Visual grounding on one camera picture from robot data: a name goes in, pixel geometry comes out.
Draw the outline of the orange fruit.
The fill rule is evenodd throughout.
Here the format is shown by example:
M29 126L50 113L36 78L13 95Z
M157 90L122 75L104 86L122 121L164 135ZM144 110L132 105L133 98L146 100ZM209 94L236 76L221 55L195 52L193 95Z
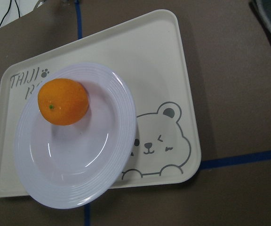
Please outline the orange fruit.
M89 107L85 88L79 82L66 78L46 82L39 90L37 100L44 119L60 126L78 122Z

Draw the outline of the white round plate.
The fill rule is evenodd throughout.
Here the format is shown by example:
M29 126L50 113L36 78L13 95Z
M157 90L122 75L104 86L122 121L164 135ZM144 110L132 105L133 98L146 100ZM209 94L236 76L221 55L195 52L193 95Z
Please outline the white round plate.
M109 189L134 145L135 104L124 81L97 63L70 65L48 76L80 82L89 110L77 123L57 126L41 115L35 89L16 128L14 161L19 180L37 202L56 209L85 205Z

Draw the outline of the cream bear tray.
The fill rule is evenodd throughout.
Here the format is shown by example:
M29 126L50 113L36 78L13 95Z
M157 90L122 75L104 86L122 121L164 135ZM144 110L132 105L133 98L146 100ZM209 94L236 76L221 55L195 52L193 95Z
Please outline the cream bear tray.
M201 149L176 16L155 10L10 66L0 82L0 197L25 196L13 142L20 113L39 83L62 68L96 62L117 72L135 100L140 139L114 188L181 183L198 170Z

